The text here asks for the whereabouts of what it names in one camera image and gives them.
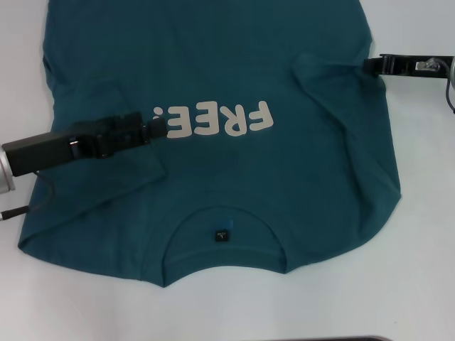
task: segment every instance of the metal cylinder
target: metal cylinder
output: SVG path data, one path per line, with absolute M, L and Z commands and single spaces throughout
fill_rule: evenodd
M 15 190 L 13 173 L 9 166 L 8 158 L 2 147 L 0 147 L 0 194 Z

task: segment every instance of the cable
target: cable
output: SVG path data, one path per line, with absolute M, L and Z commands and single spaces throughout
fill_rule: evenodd
M 49 203 L 55 197 L 55 186 L 52 183 L 52 181 L 50 181 L 45 176 L 41 175 L 39 172 L 33 172 L 33 174 L 35 174 L 38 177 L 38 179 L 42 180 L 44 183 L 46 183 L 48 185 L 49 194 L 48 194 L 48 197 L 46 198 L 46 200 L 44 200 L 42 203 L 37 204 L 37 205 L 32 206 L 32 207 L 23 206 L 23 207 L 15 208 L 13 210 L 3 211 L 2 213 L 0 213 L 0 221 L 8 220 L 8 219 L 17 217 L 19 215 L 24 215 L 26 213 L 39 210 L 39 209 L 45 207 L 46 205 L 49 205 Z
M 447 80 L 447 87 L 446 87 L 446 99 L 447 99 L 447 103 L 449 104 L 449 107 L 450 109 L 452 109 L 452 111 L 454 112 L 455 114 L 455 107 L 454 105 L 452 104 L 451 100 L 450 100 L 450 88 L 451 88 L 451 69 L 449 67 L 449 65 L 444 62 L 442 59 L 439 59 L 439 58 L 433 58 L 434 61 L 436 63 L 439 63 L 440 65 L 444 66 L 447 70 L 447 74 L 449 75 L 448 76 L 448 80 Z

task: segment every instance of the t-shirt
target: t-shirt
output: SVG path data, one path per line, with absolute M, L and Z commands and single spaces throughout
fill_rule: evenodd
M 167 286 L 214 266 L 288 273 L 375 236 L 400 199 L 359 0 L 50 0 L 53 131 L 139 111 L 168 136 L 43 171 L 19 247 Z M 32 203 L 44 200 L 36 183 Z

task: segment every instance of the clothing tag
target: clothing tag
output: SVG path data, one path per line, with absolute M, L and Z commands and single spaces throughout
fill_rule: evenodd
M 216 242 L 228 242 L 229 241 L 229 231 L 222 229 L 215 233 Z

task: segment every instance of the white lettering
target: white lettering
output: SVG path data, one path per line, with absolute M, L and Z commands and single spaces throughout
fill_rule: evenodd
M 226 133 L 231 136 L 241 136 L 247 133 L 247 120 L 245 118 L 245 111 L 241 105 L 235 106 L 235 114 L 227 107 L 221 107 L 220 112 L 227 117 L 225 124 Z M 236 124 L 239 127 L 238 131 L 234 130 L 234 125 Z
M 208 123 L 208 126 L 198 126 L 194 129 L 197 135 L 213 135 L 220 132 L 218 124 L 218 103 L 217 102 L 200 102 L 196 108 L 199 110 L 207 110 L 207 114 L 196 116 L 196 122 Z
M 273 118 L 265 101 L 259 102 L 259 111 L 250 113 L 249 118 L 262 120 L 261 122 L 251 123 L 250 130 L 258 131 L 273 126 Z
M 190 110 L 188 107 L 170 107 L 168 109 L 169 114 L 177 114 L 178 118 L 169 119 L 169 126 L 181 126 L 182 129 L 179 130 L 170 130 L 168 132 L 168 137 L 170 139 L 179 139 L 182 137 L 190 136 L 193 131 L 191 130 L 191 121 L 190 121 Z

